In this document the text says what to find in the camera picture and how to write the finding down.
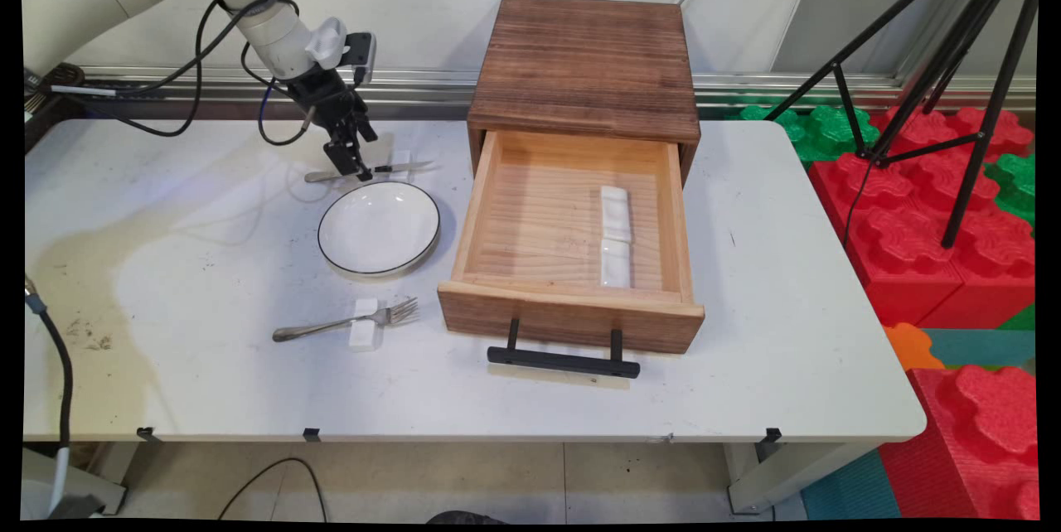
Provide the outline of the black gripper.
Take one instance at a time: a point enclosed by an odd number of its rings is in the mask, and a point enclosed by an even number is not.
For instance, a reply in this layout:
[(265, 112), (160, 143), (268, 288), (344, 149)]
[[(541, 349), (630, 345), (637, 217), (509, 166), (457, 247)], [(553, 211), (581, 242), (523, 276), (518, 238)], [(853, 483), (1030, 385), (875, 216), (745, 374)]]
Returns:
[(337, 69), (313, 67), (307, 74), (286, 81), (286, 95), (306, 113), (305, 125), (286, 140), (294, 143), (310, 123), (326, 128), (332, 140), (323, 144), (330, 162), (340, 176), (356, 176), (356, 181), (372, 181), (373, 172), (361, 158), (360, 141), (372, 143), (378, 139), (368, 120), (367, 104), (356, 93), (369, 75), (364, 66), (355, 67), (353, 83), (348, 84)]

